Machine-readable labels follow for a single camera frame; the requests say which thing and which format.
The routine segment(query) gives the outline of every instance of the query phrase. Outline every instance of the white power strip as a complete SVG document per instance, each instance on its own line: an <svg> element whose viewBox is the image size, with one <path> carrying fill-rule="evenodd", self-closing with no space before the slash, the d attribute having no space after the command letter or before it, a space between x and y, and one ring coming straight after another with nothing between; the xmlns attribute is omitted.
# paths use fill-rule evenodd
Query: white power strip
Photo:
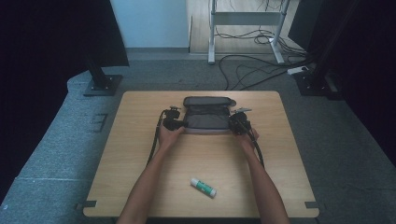
<svg viewBox="0 0 396 224"><path fill-rule="evenodd" d="M308 71L308 67L301 66L301 67L288 69L288 74L289 75L294 75L296 73L302 73L302 72L306 72L306 71Z"/></svg>

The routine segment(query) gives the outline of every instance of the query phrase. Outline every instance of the glue stick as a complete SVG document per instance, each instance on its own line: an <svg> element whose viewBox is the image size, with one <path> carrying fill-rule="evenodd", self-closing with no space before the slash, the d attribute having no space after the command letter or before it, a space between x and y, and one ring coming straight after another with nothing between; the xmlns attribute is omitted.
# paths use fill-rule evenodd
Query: glue stick
<svg viewBox="0 0 396 224"><path fill-rule="evenodd" d="M216 195L216 190L208 186L206 183L202 182L201 180L192 178L191 185L211 198L214 198Z"/></svg>

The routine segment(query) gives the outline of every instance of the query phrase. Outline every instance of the person's right arm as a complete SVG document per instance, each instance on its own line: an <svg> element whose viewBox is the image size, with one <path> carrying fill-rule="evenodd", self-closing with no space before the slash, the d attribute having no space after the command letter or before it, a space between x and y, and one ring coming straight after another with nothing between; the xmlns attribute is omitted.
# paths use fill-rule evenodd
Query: person's right arm
<svg viewBox="0 0 396 224"><path fill-rule="evenodd" d="M256 130L252 129L255 138L259 135ZM247 159L250 170L251 182L259 209L262 224L289 224L288 214L282 198L274 185L271 177L267 174L264 167L260 164L259 159L254 153L254 145L247 134L236 135L238 143L241 145Z"/></svg>

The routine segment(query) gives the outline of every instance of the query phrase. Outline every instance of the wooden table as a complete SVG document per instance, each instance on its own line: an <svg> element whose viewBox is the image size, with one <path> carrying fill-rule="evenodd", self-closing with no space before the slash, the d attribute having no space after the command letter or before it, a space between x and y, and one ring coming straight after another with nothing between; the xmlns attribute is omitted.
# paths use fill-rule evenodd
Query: wooden table
<svg viewBox="0 0 396 224"><path fill-rule="evenodd" d="M261 135L265 168L276 184L289 217L317 217L317 208L279 94L275 91L125 92L85 207L88 217L118 217L146 166L158 117L170 105L181 110L187 96L227 96L251 108L247 118ZM211 199L190 186L196 177L218 191ZM151 217L259 217L248 164L230 133L182 134L168 155Z"/></svg>

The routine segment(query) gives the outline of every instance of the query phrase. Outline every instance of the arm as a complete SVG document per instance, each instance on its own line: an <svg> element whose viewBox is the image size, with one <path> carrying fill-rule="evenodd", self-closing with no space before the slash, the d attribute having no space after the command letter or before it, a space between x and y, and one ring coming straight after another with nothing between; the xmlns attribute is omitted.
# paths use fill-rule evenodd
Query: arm
<svg viewBox="0 0 396 224"><path fill-rule="evenodd" d="M256 130L252 130L255 138L259 138ZM263 223L290 223L285 205L279 195L279 192L260 164L254 153L254 146L247 134L236 135L235 138L241 145L245 157L247 158L248 168L250 170L251 182L256 198L256 204L259 209L260 219Z"/></svg>
<svg viewBox="0 0 396 224"><path fill-rule="evenodd" d="M159 149L134 184L120 217L117 220L118 224L146 223L149 209L160 179L163 161L169 150L177 141L178 136L183 132L183 127L176 131L169 131L161 125Z"/></svg>

